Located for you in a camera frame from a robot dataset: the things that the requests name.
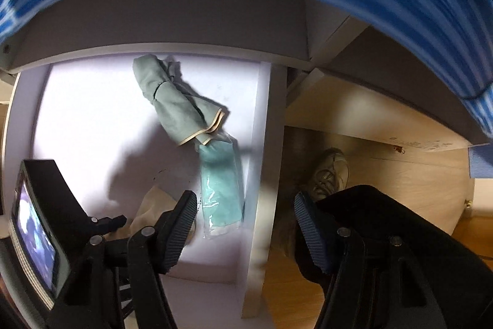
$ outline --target stain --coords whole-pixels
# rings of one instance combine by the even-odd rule
[[[394,145],[394,150],[398,152],[399,154],[405,154],[406,151],[403,149],[403,147],[400,147],[399,145]]]
[[[159,173],[162,173],[162,172],[167,171],[167,170],[168,169],[162,169],[162,170],[160,170],[159,172],[157,172],[157,176],[159,176]]]
[[[402,141],[400,140],[398,137],[390,137],[389,139],[391,140],[397,140],[397,142],[399,144],[402,144],[403,146],[406,146],[406,147],[413,147],[413,148],[422,148],[422,145],[420,142],[417,142],[417,141],[414,141],[414,142],[406,142],[406,141]]]

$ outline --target monitor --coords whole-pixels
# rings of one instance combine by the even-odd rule
[[[25,180],[20,183],[15,223],[21,245],[46,289],[56,291],[57,252],[41,224]]]

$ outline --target drawer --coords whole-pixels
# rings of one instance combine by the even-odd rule
[[[154,185],[176,199],[187,189],[200,198],[193,142],[177,147],[159,124],[132,72],[140,55],[68,60],[18,75],[2,149],[6,215],[25,158],[54,159],[89,216],[133,217]],[[227,109],[223,128],[241,155],[245,211],[239,229],[213,239],[204,237],[198,212],[198,232],[162,277],[169,303],[179,327],[271,327],[261,290],[279,182],[286,68],[173,57],[191,91]]]

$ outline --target white wall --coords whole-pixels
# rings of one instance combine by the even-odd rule
[[[493,216],[493,179],[474,179],[473,216]]]

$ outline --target plastic bag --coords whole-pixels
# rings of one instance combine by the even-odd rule
[[[229,232],[240,225],[243,196],[237,158],[227,134],[199,145],[202,182],[202,212],[206,237]]]

